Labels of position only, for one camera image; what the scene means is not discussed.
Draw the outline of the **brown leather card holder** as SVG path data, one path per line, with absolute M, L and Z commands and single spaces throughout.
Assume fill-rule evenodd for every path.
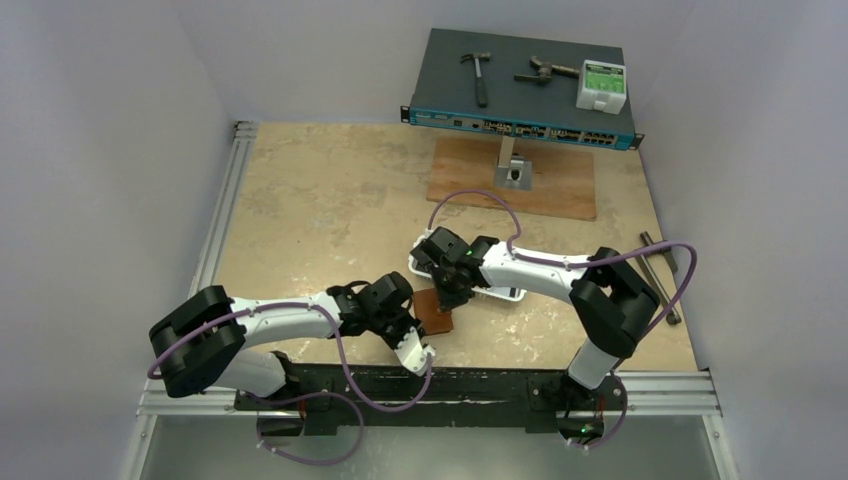
M 421 322 L 425 336 L 446 334 L 454 329 L 452 314 L 441 310 L 434 288 L 415 291 L 412 303 L 415 317 Z

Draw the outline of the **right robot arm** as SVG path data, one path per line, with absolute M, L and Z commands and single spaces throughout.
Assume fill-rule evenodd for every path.
M 520 249 L 495 237 L 464 241 L 438 227 L 422 236 L 411 259 L 433 280 L 439 306 L 451 311 L 476 290 L 514 289 L 574 308 L 586 339 L 561 381 L 564 399 L 584 407 L 615 366 L 630 358 L 660 305 L 657 293 L 614 249 L 565 256 Z

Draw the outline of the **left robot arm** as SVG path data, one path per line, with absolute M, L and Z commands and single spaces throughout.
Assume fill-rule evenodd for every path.
M 147 376 L 163 381 L 172 398 L 222 387 L 284 409 L 302 394 L 301 381 L 285 354 L 262 353 L 258 346 L 300 338 L 340 341 L 366 332 L 408 372 L 425 376 L 435 351 L 422 341 L 412 300 L 412 287 L 398 272 L 288 299 L 232 297 L 221 285 L 207 286 L 149 330 L 155 359 Z

